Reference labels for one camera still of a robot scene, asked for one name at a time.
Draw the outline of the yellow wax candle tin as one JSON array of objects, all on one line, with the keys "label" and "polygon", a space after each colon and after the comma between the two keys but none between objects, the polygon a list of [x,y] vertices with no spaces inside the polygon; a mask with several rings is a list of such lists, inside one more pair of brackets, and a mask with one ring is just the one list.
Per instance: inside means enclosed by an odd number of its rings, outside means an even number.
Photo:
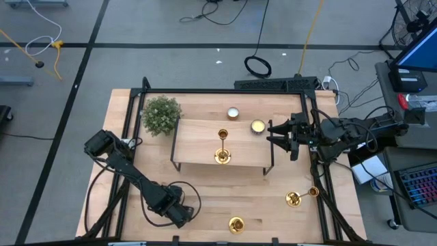
[{"label": "yellow wax candle tin", "polygon": [[266,124],[262,120],[253,120],[251,122],[251,132],[256,135],[262,134],[266,129]]}]

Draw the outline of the wooden riser shelf black legs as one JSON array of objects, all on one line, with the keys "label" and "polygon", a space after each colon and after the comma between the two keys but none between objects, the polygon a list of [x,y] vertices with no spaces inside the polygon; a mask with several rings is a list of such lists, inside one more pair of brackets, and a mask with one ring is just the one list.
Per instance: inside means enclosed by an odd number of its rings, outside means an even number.
[{"label": "wooden riser shelf black legs", "polygon": [[[231,152],[226,165],[218,164],[215,152],[221,147],[218,132],[225,129],[228,136],[225,148]],[[192,120],[176,121],[170,161],[177,171],[183,164],[218,165],[233,167],[258,167],[263,175],[274,167],[274,147],[266,140],[268,133],[251,132],[247,121]]]}]

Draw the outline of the white power adapter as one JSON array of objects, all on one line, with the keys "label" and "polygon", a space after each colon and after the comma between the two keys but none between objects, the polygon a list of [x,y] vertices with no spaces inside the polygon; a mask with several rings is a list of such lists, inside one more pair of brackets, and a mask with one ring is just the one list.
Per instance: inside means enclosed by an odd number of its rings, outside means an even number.
[{"label": "white power adapter", "polygon": [[338,84],[338,82],[334,78],[332,78],[331,76],[327,75],[327,76],[324,77],[323,81],[321,82],[321,86],[322,86],[323,90],[329,90],[328,87],[329,87],[331,82],[333,82],[334,86],[335,86],[335,88],[333,89],[333,92],[336,95],[335,105],[338,105],[339,101],[340,101],[340,98],[339,98],[339,84]]}]

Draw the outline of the medium gold candlestick holder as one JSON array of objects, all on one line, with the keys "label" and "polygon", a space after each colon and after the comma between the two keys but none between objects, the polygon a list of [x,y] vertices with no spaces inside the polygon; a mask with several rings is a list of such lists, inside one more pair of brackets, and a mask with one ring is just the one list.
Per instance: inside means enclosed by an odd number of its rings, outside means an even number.
[{"label": "medium gold candlestick holder", "polygon": [[320,191],[317,187],[312,186],[306,193],[299,194],[295,191],[290,191],[285,195],[285,201],[288,206],[291,207],[299,207],[302,202],[302,198],[305,196],[317,197],[320,194]]}]

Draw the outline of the black aluminium rig frame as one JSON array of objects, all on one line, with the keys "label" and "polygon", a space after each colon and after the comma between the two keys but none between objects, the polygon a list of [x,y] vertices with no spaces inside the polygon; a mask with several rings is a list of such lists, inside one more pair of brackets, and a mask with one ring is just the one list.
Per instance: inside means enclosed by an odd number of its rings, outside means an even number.
[{"label": "black aluminium rig frame", "polygon": [[[305,191],[314,183],[310,173],[310,151],[301,146],[297,161],[290,161],[284,150],[274,147],[274,167],[263,175],[258,167],[225,167],[183,164],[177,171],[170,161],[172,136],[152,137],[139,118],[146,100],[160,95],[175,98],[182,117],[192,120],[227,119],[227,110],[236,107],[238,121],[261,119],[281,124],[292,113],[316,108],[337,116],[332,92],[317,90],[291,94],[282,91],[201,90],[201,89],[114,89],[111,92],[103,127],[119,137],[139,136],[134,164],[148,178],[161,183],[182,182],[185,202],[199,209],[199,215],[183,228],[167,226],[154,213],[143,213],[139,191],[125,190],[111,216],[109,236],[98,233],[93,245],[115,241],[144,241],[147,245],[232,246],[296,245],[315,243],[338,246],[351,244],[338,231],[327,205],[318,197],[306,197],[297,208],[286,204],[290,191]],[[245,223],[241,234],[232,234],[228,223],[240,217]]]}]

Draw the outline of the clear plastic bag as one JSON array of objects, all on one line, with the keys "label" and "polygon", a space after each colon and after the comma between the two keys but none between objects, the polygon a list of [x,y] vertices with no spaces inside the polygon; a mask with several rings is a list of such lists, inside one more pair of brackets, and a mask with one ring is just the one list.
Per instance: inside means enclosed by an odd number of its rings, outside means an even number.
[{"label": "clear plastic bag", "polygon": [[408,94],[406,100],[411,108],[424,108],[426,112],[437,111],[437,95],[417,96],[416,94]]}]

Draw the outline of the black floor fan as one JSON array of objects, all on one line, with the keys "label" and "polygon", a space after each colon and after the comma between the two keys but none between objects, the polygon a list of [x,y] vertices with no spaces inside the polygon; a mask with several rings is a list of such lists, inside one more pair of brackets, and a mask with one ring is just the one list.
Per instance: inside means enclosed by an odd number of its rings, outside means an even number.
[{"label": "black floor fan", "polygon": [[394,57],[389,46],[383,44],[388,36],[394,49],[406,48],[437,18],[437,0],[395,0],[395,14],[388,31],[381,37],[378,47],[389,59]]}]

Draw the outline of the short gold candlestick holder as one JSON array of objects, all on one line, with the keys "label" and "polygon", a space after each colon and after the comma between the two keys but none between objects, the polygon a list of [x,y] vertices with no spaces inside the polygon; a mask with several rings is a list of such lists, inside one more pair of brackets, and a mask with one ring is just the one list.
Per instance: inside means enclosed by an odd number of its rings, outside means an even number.
[{"label": "short gold candlestick holder", "polygon": [[232,217],[229,220],[228,227],[232,234],[241,234],[244,231],[245,223],[240,217]]}]

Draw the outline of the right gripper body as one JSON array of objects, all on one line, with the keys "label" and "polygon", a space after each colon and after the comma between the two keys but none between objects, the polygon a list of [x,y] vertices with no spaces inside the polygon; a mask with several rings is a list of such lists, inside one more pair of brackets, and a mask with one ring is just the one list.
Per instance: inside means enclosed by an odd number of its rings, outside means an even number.
[{"label": "right gripper body", "polygon": [[313,147],[313,135],[312,126],[308,122],[308,119],[304,113],[296,114],[297,123],[297,137],[296,140],[299,144],[304,144],[306,146]]}]

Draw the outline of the tall gold candlestick holder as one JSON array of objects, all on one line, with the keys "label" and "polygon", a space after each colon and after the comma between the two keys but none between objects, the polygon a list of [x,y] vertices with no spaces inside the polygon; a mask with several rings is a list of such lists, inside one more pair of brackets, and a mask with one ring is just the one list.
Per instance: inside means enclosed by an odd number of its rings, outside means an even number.
[{"label": "tall gold candlestick holder", "polygon": [[225,148],[225,140],[228,136],[227,130],[219,130],[218,136],[221,140],[221,147],[215,152],[214,159],[218,164],[226,165],[231,160],[231,152]]}]

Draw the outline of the grey metal stand foot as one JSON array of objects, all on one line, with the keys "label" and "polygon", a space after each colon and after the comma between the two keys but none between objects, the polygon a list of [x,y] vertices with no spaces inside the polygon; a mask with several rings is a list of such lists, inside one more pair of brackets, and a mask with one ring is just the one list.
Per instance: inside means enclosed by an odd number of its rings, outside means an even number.
[{"label": "grey metal stand foot", "polygon": [[11,8],[19,8],[23,4],[37,6],[37,5],[62,5],[68,7],[69,3],[67,0],[3,0]]},{"label": "grey metal stand foot", "polygon": [[4,86],[33,86],[32,77],[17,77],[0,75],[0,85]]}]

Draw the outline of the monitor with blue screen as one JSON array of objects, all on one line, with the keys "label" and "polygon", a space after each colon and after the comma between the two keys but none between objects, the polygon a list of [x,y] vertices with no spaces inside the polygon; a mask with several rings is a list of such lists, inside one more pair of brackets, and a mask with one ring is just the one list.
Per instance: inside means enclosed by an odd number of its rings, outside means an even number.
[{"label": "monitor with blue screen", "polygon": [[421,72],[437,72],[437,17],[389,66]]}]

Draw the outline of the white paper box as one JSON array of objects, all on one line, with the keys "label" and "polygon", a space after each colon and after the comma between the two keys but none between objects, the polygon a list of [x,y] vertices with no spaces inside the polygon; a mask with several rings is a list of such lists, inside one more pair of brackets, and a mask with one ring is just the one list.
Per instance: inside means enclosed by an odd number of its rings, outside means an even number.
[{"label": "white paper box", "polygon": [[362,185],[373,179],[374,176],[377,177],[387,173],[388,170],[377,156],[373,156],[362,163],[352,166],[352,172],[356,181]]}]

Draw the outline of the black caster wheel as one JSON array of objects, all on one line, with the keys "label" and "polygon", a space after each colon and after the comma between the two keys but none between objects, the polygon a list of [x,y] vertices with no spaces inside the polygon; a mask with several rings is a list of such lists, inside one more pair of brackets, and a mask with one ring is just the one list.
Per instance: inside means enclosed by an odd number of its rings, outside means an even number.
[{"label": "black caster wheel", "polygon": [[0,105],[0,123],[10,122],[14,119],[12,108],[7,105]]}]

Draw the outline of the green potted plant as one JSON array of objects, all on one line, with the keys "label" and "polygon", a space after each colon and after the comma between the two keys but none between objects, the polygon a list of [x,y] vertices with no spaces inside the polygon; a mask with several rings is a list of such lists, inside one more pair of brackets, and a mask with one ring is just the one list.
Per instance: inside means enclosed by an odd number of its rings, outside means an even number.
[{"label": "green potted plant", "polygon": [[170,135],[181,115],[181,105],[175,98],[165,95],[147,99],[141,113],[145,130],[153,137],[159,134]]}]

